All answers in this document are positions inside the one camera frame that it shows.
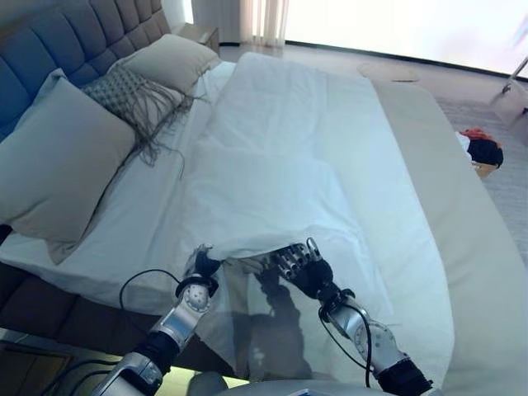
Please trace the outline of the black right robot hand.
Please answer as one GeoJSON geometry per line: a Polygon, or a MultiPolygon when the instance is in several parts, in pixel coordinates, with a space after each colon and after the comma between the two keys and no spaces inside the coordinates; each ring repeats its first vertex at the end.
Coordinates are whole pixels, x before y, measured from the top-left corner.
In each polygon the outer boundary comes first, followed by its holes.
{"type": "Polygon", "coordinates": [[[275,250],[270,254],[270,261],[286,281],[311,299],[326,300],[338,292],[332,268],[313,238],[275,250]]]}

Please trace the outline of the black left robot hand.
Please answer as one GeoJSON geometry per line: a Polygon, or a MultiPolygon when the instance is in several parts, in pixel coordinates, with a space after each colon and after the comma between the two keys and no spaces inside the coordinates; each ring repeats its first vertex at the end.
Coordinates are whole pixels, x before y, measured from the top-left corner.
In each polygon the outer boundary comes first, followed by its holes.
{"type": "Polygon", "coordinates": [[[186,261],[183,272],[184,279],[191,276],[200,276],[204,279],[209,279],[217,272],[222,262],[208,256],[212,248],[212,245],[201,244],[194,249],[186,261]]]}

